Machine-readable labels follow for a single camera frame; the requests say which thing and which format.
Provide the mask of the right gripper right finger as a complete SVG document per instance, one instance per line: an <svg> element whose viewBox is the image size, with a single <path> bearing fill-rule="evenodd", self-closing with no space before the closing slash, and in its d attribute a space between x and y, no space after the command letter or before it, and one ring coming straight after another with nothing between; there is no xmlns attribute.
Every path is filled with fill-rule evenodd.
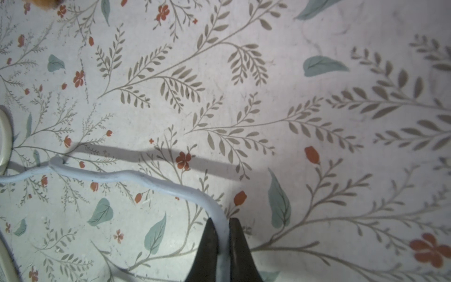
<svg viewBox="0 0 451 282"><path fill-rule="evenodd" d="M230 229L230 281L231 282L263 282L237 218L229 220Z"/></svg>

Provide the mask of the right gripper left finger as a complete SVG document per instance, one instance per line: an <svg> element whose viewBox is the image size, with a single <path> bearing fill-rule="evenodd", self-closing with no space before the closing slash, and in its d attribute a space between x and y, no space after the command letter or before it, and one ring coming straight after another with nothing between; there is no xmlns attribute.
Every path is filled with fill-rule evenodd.
<svg viewBox="0 0 451 282"><path fill-rule="evenodd" d="M196 257L185 282L215 282L218 236L211 218L207 220Z"/></svg>

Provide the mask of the blue power strip with cord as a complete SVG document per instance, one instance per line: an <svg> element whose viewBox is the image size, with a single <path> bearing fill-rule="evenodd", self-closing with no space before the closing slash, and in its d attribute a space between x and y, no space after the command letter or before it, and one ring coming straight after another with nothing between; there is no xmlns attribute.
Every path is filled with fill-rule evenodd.
<svg viewBox="0 0 451 282"><path fill-rule="evenodd" d="M218 237L216 279L218 282L229 282L231 280L229 221L220 205L205 193L180 184L159 180L134 170L102 173L72 168L65 165L63 159L60 157L51 158L46 166L31 168L17 175L2 176L1 182L18 182L33 175L41 175L48 172L55 172L62 176L86 181L91 180L98 183L135 182L148 189L156 190L170 196L177 196L189 202L198 204L212 219Z"/></svg>

